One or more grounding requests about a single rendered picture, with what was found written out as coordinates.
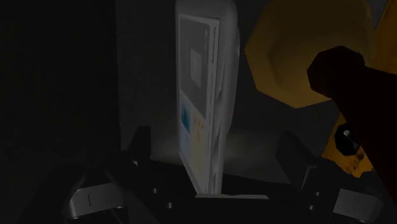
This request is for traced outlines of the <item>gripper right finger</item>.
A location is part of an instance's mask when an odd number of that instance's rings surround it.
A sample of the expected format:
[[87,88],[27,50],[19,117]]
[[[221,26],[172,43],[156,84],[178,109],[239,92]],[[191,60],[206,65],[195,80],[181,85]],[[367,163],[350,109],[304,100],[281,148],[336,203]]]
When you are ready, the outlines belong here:
[[375,171],[359,178],[314,156],[292,132],[282,132],[277,161],[297,191],[297,220],[306,224],[388,224],[389,194]]

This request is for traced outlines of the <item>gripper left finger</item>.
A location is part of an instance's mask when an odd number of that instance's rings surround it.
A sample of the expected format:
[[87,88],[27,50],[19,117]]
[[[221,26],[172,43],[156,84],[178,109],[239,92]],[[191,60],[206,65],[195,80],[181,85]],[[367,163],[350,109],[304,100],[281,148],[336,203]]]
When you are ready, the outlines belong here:
[[71,197],[66,224],[160,224],[145,177],[151,153],[151,129],[136,129],[125,151],[117,151],[88,170]]

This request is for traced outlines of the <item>yellow object with black knob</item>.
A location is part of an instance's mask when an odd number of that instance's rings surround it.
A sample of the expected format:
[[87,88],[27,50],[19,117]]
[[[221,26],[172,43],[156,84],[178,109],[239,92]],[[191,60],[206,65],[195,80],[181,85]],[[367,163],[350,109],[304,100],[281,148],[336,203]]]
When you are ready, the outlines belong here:
[[[375,56],[370,61],[372,67],[397,74],[397,0],[367,0],[375,34]],[[322,157],[335,162],[344,172],[359,178],[373,166],[362,148],[357,154],[344,156],[336,148],[335,133],[345,124],[342,115],[338,117],[329,137]]]

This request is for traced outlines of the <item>dark brown bottle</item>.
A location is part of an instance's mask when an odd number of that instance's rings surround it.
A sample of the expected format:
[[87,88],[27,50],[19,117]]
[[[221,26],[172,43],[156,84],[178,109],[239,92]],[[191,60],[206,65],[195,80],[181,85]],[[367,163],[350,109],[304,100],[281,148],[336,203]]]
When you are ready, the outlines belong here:
[[332,99],[397,203],[397,74],[365,65],[344,46],[319,52],[307,69],[313,91]]

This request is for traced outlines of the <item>white flat box with print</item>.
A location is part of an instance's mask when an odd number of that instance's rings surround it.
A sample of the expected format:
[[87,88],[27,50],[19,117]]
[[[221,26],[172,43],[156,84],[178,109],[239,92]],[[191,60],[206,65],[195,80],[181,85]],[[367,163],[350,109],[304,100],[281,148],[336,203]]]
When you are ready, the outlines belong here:
[[177,0],[178,151],[199,196],[220,194],[240,57],[232,0]]

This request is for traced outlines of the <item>yellow bowl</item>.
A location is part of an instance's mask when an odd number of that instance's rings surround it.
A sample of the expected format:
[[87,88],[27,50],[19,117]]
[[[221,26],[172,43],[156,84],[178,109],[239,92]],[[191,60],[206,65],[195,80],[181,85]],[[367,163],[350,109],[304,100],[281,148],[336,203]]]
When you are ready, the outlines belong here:
[[293,108],[327,101],[310,88],[307,68],[324,50],[346,46],[371,63],[374,30],[366,0],[272,0],[245,46],[258,91]]

